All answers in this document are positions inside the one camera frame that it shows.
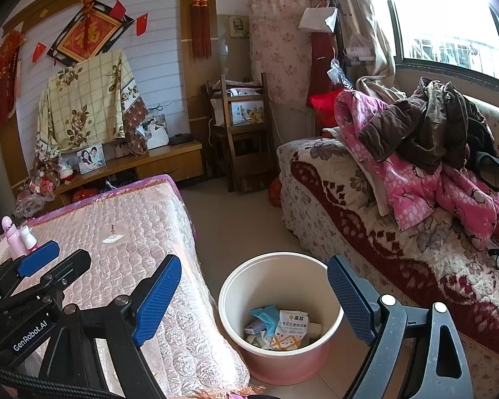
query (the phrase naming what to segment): pillow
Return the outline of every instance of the pillow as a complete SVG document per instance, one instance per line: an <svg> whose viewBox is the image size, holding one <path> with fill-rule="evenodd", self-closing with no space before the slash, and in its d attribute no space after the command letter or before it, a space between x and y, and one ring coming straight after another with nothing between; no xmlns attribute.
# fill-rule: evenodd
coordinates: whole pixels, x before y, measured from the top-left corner
<svg viewBox="0 0 499 399"><path fill-rule="evenodd" d="M351 153L351 150L346 144L346 141L342 134L340 133L340 127L333 127L332 129L323 129L325 132L330 133L338 142L340 142L349 152L353 160L357 163L362 173L366 176L366 179L371 185L374 191L375 201L377 202L377 208L379 209L379 214L381 216L386 216L392 209L388 203L388 193L384 187L383 179L379 177L373 169L371 169L370 164L367 160L362 162L357 162L355 156Z"/></svg>
<svg viewBox="0 0 499 399"><path fill-rule="evenodd" d="M337 88L330 93L314 94L309 97L322 127L336 127L335 100L342 90L343 88Z"/></svg>

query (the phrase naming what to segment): window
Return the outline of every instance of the window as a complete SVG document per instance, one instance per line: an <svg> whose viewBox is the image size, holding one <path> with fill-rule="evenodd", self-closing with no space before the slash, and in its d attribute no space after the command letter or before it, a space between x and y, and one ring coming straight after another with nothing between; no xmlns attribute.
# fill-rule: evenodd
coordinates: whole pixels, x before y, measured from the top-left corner
<svg viewBox="0 0 499 399"><path fill-rule="evenodd" d="M392 18L390 17L390 9L388 6L388 0L371 0L374 6L375 19L379 23L381 30L383 31L386 39L389 42L390 50L392 50L393 55L397 55L395 52L395 40L394 40L394 30L392 28Z"/></svg>
<svg viewBox="0 0 499 399"><path fill-rule="evenodd" d="M391 49L398 62L447 64L499 82L499 20L488 0L372 1L382 31L394 42ZM398 26L399 34L394 35ZM400 44L395 43L398 37Z"/></svg>

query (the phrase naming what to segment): small red flag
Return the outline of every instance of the small red flag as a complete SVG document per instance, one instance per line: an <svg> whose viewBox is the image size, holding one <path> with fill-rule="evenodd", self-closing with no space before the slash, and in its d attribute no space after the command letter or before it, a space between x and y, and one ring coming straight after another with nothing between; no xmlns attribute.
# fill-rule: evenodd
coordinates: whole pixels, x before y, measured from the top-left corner
<svg viewBox="0 0 499 399"><path fill-rule="evenodd" d="M37 46L35 46L35 50L33 51L33 57L31 57L31 62L36 63L37 60L41 55L43 55L43 52L46 49L46 45L42 44L41 42L37 43Z"/></svg>
<svg viewBox="0 0 499 399"><path fill-rule="evenodd" d="M148 14L140 15L137 18L137 36L146 33L146 25L148 24Z"/></svg>
<svg viewBox="0 0 499 399"><path fill-rule="evenodd" d="M118 19L121 21L125 15L125 7L124 5L117 0L111 11L109 12L109 16L112 18Z"/></svg>

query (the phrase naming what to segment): white striped wall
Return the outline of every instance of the white striped wall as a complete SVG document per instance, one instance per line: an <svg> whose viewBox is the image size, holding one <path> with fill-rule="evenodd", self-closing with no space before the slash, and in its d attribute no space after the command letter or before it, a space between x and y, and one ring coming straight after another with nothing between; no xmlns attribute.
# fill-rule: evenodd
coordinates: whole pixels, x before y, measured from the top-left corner
<svg viewBox="0 0 499 399"><path fill-rule="evenodd" d="M99 0L113 6L116 0ZM146 106L158 103L164 106L169 135L188 132L189 123L184 97L184 79L181 65L179 33L179 0L120 0L126 15L136 19L148 12L148 28L136 36L133 24L112 46L123 49L137 80ZM43 54L36 63L31 62L37 42L48 47L62 29L81 9L77 4L46 19L26 35L21 47L20 97L17 99L19 134L28 169L32 168L37 132L39 97L48 78L65 66Z"/></svg>

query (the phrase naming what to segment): red tassel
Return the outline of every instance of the red tassel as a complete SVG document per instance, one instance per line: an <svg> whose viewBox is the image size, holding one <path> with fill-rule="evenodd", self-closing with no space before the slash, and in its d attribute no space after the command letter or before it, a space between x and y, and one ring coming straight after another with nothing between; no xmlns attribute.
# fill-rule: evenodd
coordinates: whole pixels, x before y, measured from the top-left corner
<svg viewBox="0 0 499 399"><path fill-rule="evenodd" d="M148 14L140 15L137 18L137 36L146 33L146 26L148 25Z"/></svg>
<svg viewBox="0 0 499 399"><path fill-rule="evenodd" d="M203 39L202 39L202 17L200 12L200 1L192 0L192 9L190 11L192 20L192 51L194 60L203 57Z"/></svg>
<svg viewBox="0 0 499 399"><path fill-rule="evenodd" d="M125 15L125 7L124 5L117 0L111 11L109 12L109 16L112 18L118 19L121 21Z"/></svg>
<svg viewBox="0 0 499 399"><path fill-rule="evenodd" d="M211 26L207 0L200 1L200 13L202 18L203 56L209 58L211 56Z"/></svg>
<svg viewBox="0 0 499 399"><path fill-rule="evenodd" d="M36 63L39 57L43 55L45 49L46 45L42 44L41 42L38 42L37 45L35 46L35 50L33 50L33 56L31 57L31 62Z"/></svg>

